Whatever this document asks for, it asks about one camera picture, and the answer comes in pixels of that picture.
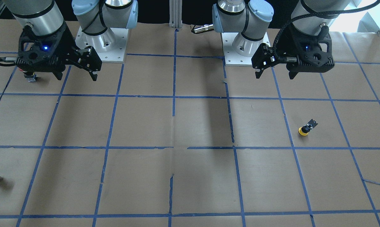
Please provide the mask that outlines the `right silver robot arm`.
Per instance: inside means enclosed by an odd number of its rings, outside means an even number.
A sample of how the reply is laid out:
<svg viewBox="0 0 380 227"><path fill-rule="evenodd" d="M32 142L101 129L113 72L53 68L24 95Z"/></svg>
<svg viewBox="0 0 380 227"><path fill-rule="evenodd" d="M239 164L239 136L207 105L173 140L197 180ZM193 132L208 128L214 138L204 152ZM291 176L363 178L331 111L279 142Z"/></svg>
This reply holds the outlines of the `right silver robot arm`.
<svg viewBox="0 0 380 227"><path fill-rule="evenodd" d="M66 66L87 71L93 81L101 70L99 53L121 50L121 39L114 30L137 25L136 0L73 0L73 13L81 35L75 38L54 0L5 0L23 31L16 57L0 58L0 66L16 66L29 82L37 72L53 73L61 80Z"/></svg>

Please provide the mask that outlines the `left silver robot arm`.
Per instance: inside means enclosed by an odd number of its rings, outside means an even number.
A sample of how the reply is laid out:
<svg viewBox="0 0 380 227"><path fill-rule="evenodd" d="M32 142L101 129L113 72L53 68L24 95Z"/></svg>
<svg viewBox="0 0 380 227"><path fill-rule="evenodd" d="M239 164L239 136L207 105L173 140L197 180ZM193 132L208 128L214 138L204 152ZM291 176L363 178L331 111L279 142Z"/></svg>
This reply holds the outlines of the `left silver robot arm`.
<svg viewBox="0 0 380 227"><path fill-rule="evenodd" d="M193 27L194 34L214 30L236 33L232 47L250 57L255 76L278 64L286 64L289 78L298 73L325 73L333 69L329 25L350 3L349 0L300 0L291 20L280 29L272 46L263 38L275 14L265 0L219 0L212 8L212 24Z"/></svg>

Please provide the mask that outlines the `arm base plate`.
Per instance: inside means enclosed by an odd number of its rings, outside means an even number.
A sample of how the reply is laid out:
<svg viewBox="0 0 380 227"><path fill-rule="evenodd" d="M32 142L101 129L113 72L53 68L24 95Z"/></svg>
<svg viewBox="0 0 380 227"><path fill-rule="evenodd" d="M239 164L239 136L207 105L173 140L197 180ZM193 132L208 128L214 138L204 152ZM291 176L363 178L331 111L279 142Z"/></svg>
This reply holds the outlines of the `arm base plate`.
<svg viewBox="0 0 380 227"><path fill-rule="evenodd" d="M104 63L124 63L129 33L124 28L108 28L101 35L89 36L79 28L75 42L80 49L93 46Z"/></svg>
<svg viewBox="0 0 380 227"><path fill-rule="evenodd" d="M265 33L262 40L250 41L245 39L241 33L221 33L222 47L226 66L252 66L252 56L261 43L270 46L269 38Z"/></svg>

